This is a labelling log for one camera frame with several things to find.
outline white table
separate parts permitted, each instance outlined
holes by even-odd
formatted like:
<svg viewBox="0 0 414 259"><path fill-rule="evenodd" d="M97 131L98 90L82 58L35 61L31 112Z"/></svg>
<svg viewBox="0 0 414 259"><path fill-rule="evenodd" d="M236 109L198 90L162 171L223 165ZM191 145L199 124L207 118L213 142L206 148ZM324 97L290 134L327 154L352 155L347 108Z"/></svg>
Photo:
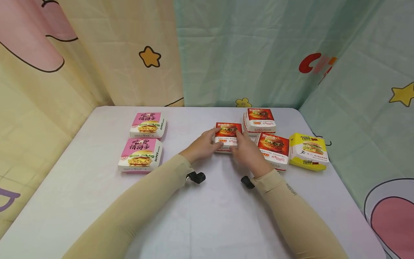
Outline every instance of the white table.
<svg viewBox="0 0 414 259"><path fill-rule="evenodd" d="M241 122L242 108L99 107L58 160L0 241L0 257L57 259L141 175L116 172L137 112L167 118L163 161L216 122ZM277 135L312 135L301 114L272 108ZM134 240L126 258L292 258L256 190L240 183L245 169L231 155L196 164L207 180L188 182ZM289 166L284 173L338 237L351 259L383 259L384 251L332 166L319 173Z"/></svg>

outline curtain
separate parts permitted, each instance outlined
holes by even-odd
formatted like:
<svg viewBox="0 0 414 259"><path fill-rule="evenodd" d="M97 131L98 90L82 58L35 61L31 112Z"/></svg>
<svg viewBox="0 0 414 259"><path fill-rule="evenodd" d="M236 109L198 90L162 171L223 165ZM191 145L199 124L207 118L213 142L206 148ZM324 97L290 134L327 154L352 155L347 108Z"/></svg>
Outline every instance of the curtain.
<svg viewBox="0 0 414 259"><path fill-rule="evenodd" d="M5 0L0 238L89 114L183 105L172 1Z"/></svg>
<svg viewBox="0 0 414 259"><path fill-rule="evenodd" d="M389 258L414 258L414 2L386 1L300 108Z"/></svg>
<svg viewBox="0 0 414 259"><path fill-rule="evenodd" d="M186 106L299 108L379 0L176 0Z"/></svg>

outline person's left hand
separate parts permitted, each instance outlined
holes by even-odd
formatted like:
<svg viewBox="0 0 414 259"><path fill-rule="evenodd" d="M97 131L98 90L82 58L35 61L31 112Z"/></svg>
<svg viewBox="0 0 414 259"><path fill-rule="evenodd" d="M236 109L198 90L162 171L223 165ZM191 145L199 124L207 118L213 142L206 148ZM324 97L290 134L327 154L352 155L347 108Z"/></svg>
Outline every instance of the person's left hand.
<svg viewBox="0 0 414 259"><path fill-rule="evenodd" d="M214 151L219 149L223 143L217 142L212 144L213 136L220 131L221 128L212 128L209 131L203 132L188 148L180 152L190 164L194 163L199 159L204 159L211 156Z"/></svg>

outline beige arm sleeve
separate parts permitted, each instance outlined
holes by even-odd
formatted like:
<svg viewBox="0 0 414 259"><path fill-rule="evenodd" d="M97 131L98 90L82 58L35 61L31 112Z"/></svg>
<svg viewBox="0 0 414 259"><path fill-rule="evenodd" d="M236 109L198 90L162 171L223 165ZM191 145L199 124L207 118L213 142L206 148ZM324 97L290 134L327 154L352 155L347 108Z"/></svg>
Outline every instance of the beige arm sleeve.
<svg viewBox="0 0 414 259"><path fill-rule="evenodd" d="M272 209L279 228L298 259L345 259L337 238L276 170L252 183Z"/></svg>
<svg viewBox="0 0 414 259"><path fill-rule="evenodd" d="M193 169L180 155L119 196L79 237L64 259L123 259L139 228L185 184Z"/></svg>

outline black clip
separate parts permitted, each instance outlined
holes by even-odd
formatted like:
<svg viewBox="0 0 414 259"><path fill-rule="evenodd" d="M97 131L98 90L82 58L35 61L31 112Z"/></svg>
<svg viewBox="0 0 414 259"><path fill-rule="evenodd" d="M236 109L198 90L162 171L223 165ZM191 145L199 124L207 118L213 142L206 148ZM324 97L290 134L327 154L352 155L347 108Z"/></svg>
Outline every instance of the black clip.
<svg viewBox="0 0 414 259"><path fill-rule="evenodd" d="M250 181L248 176L243 176L240 180L244 186L246 186L247 189L251 190L255 188L255 185Z"/></svg>
<svg viewBox="0 0 414 259"><path fill-rule="evenodd" d="M202 183L206 179L206 175L203 172L191 172L187 174L187 179L190 179L191 181L195 182L196 184Z"/></svg>

